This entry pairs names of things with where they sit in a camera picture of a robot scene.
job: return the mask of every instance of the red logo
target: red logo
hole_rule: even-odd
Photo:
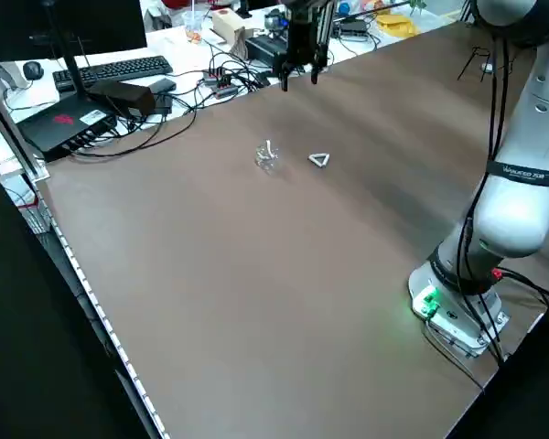
[[[60,114],[53,118],[55,123],[66,123],[67,125],[73,125],[73,118],[67,114]]]

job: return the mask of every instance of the table surface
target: table surface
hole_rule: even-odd
[[[248,28],[257,29],[259,31],[264,31],[264,15],[275,8],[282,8],[282,6],[267,7],[264,9],[259,9],[252,11],[253,16],[244,20],[245,25]],[[400,13],[406,16],[409,16],[411,8],[409,6],[400,6],[394,9],[394,13]],[[175,13],[176,19],[178,18],[179,12]],[[415,25],[421,32],[426,32],[433,30],[435,28],[444,26],[450,22],[449,19],[436,16],[428,11],[414,12],[411,15],[411,18],[414,20]],[[224,51],[228,51],[230,46],[227,44],[219,44],[221,38],[217,37],[211,29],[211,19],[209,17],[204,21],[203,37],[209,41],[211,44],[214,44],[218,48]],[[386,33],[382,32],[375,23],[371,23],[370,33],[380,39],[379,47],[384,47],[392,43],[401,41],[401,38],[391,37]],[[123,52],[114,52],[114,53],[104,53],[99,55],[90,55],[89,61],[92,66],[98,64],[105,64],[109,62],[115,62],[124,59],[137,59],[142,57],[152,57],[157,55],[164,56],[170,65],[173,67],[173,74],[180,74],[188,71],[193,71],[193,73],[180,76],[178,78],[170,78],[177,84],[177,88],[174,93],[178,93],[179,97],[187,102],[190,105],[193,105],[195,102],[194,93],[184,93],[185,91],[192,90],[198,80],[202,78],[202,74],[195,70],[204,70],[209,66],[209,62],[212,56],[212,53],[216,53],[215,49],[212,49],[209,44],[202,42],[200,44],[189,43],[186,36],[183,26],[176,26],[166,30],[160,30],[156,32],[150,32],[146,34],[147,48],[141,48],[137,50],[126,50]],[[374,50],[374,45],[371,41],[368,42],[349,42],[344,41],[342,45],[338,40],[331,39],[329,44],[329,61],[330,63],[339,63],[343,60],[353,58],[354,56],[361,55],[363,53],[368,53]],[[219,55],[215,61],[217,65],[220,65],[224,61],[231,59],[227,55]],[[76,61],[79,67],[87,67],[87,62],[84,57],[76,57]],[[20,69],[25,61],[18,62]],[[15,122],[19,122],[23,119],[26,119],[30,115],[40,111],[41,109],[47,108],[47,105],[59,100],[59,93],[55,89],[55,84],[52,79],[52,73],[56,70],[63,70],[64,65],[61,60],[48,60],[41,59],[41,66],[45,71],[45,75],[41,80],[36,80],[33,85],[27,91],[19,91],[17,93],[12,93],[11,98],[8,100],[8,104],[12,108],[26,108],[29,106],[37,105],[40,103],[45,103],[44,106],[38,106],[34,108],[28,108],[25,110],[17,110],[11,113],[12,118]],[[229,68],[235,68],[233,64],[227,66]],[[255,71],[267,70],[260,62],[253,62],[251,69]],[[128,82],[138,85],[150,85],[157,80],[160,80],[163,76],[157,75],[147,78],[141,78],[138,80],[129,80]],[[273,79],[273,84],[278,83],[278,80]],[[201,87],[197,94],[197,100],[209,96],[211,93],[210,89],[207,87]],[[212,105],[220,102],[220,100],[210,98],[206,101],[207,105]],[[173,112],[169,115],[169,119],[174,119],[179,117],[185,108],[174,102]],[[160,120],[160,116],[151,116],[149,121],[155,123]],[[123,130],[121,125],[118,126],[120,131]],[[8,144],[2,138],[0,134],[0,163],[10,160],[13,157],[12,151],[8,147]],[[18,169],[18,166],[4,166],[5,169],[12,172]]]
[[[483,172],[490,86],[476,66],[456,81],[475,32],[443,27],[318,86],[211,107],[142,153],[51,166],[41,192],[173,436],[436,438],[471,403],[406,280]],[[531,63],[515,61],[511,107]],[[253,161],[265,139],[282,151],[273,176]],[[307,161],[320,152],[326,169]],[[507,265],[549,287],[549,240]],[[514,351],[542,309],[516,285],[499,292]],[[495,370],[468,365],[482,381]]]

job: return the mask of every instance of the white label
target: white label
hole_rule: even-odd
[[[94,123],[99,122],[104,117],[106,117],[105,112],[101,112],[100,110],[94,110],[92,112],[88,112],[85,116],[80,117],[80,121],[82,121],[86,125],[93,125]]]

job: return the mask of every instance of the keyboard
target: keyboard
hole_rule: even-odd
[[[80,69],[80,75],[83,85],[89,89],[97,80],[135,80],[147,76],[164,75],[171,71],[173,69],[165,57],[149,57],[100,64],[91,66],[91,69],[83,67]],[[59,93],[75,90],[69,70],[53,72],[53,80]]]

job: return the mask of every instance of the clear plastic object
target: clear plastic object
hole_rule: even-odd
[[[275,148],[270,140],[265,140],[256,148],[256,158],[254,162],[267,174],[272,174],[280,158],[278,148]]]

